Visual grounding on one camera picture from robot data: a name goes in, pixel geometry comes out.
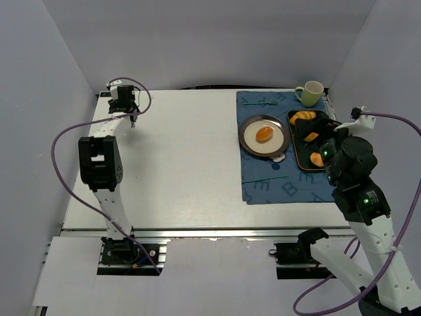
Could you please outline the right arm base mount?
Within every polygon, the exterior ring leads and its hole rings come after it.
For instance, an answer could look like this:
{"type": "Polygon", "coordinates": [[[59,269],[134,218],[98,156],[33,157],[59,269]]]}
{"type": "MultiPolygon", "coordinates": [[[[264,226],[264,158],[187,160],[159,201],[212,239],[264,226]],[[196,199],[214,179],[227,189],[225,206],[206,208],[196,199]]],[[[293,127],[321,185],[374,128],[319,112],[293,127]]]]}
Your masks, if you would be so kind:
{"type": "Polygon", "coordinates": [[[331,275],[299,242],[274,244],[268,255],[275,259],[278,280],[322,280],[331,275]]]}

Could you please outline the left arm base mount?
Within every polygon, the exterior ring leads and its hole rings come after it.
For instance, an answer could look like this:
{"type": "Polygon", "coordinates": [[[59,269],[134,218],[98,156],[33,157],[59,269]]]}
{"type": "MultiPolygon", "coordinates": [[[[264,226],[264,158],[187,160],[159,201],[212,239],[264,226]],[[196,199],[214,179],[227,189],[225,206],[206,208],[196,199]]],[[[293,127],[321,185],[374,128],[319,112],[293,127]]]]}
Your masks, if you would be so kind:
{"type": "Polygon", "coordinates": [[[101,239],[103,245],[97,268],[99,276],[159,276],[163,261],[159,244],[144,244],[145,252],[127,239],[101,239]]]}

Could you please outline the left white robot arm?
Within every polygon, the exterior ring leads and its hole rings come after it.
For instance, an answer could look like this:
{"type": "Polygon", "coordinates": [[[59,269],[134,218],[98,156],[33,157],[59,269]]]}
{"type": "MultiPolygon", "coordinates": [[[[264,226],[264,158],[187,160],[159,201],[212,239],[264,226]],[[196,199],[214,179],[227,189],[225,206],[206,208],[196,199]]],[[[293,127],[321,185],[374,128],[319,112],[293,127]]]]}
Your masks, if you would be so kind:
{"type": "Polygon", "coordinates": [[[135,119],[131,116],[137,110],[134,87],[125,85],[121,80],[108,84],[111,93],[109,115],[114,118],[102,126],[92,136],[81,137],[78,141],[80,176],[89,186],[100,210],[106,215],[106,242],[123,240],[132,235],[132,225],[126,216],[120,183],[123,178],[123,166],[118,149],[118,141],[134,127],[135,119]]]}

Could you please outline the round metal plate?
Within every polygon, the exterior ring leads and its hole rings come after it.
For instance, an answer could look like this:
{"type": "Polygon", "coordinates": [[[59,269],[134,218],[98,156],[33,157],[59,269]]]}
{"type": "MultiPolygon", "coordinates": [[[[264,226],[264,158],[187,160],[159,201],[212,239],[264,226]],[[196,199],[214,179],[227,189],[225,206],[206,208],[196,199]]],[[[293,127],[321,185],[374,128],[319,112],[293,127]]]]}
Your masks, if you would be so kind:
{"type": "Polygon", "coordinates": [[[248,153],[274,162],[285,159],[291,142],[286,125],[270,115],[253,115],[245,119],[239,126],[238,137],[248,153]]]}

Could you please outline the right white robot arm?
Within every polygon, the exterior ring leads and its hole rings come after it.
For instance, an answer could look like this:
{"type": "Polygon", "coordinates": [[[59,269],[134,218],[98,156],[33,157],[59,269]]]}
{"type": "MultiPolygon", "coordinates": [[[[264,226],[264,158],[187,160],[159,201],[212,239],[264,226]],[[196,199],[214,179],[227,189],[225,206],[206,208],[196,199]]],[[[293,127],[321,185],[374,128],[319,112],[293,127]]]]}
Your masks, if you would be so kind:
{"type": "Polygon", "coordinates": [[[411,275],[399,244],[420,197],[415,193],[405,222],[393,231],[391,209],[384,193],[370,178],[378,161],[367,140],[354,136],[357,128],[373,128],[375,113],[364,112],[355,122],[341,124],[318,117],[302,129],[302,137],[315,139],[338,209],[366,254],[371,273],[335,248],[321,228],[301,233],[298,243],[305,254],[325,266],[353,294],[349,301],[324,311],[329,315],[354,303],[363,315],[419,315],[420,289],[411,275]]]}

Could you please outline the small croissant bread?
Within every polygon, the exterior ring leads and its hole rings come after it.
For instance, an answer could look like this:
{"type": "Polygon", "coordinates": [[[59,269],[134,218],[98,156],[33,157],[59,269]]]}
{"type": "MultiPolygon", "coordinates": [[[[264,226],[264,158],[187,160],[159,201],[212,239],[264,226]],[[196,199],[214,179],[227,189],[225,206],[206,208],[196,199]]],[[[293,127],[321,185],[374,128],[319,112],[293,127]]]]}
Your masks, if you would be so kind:
{"type": "Polygon", "coordinates": [[[256,141],[261,144],[266,143],[272,139],[273,133],[274,129],[272,127],[263,126],[255,134],[256,141]]]}

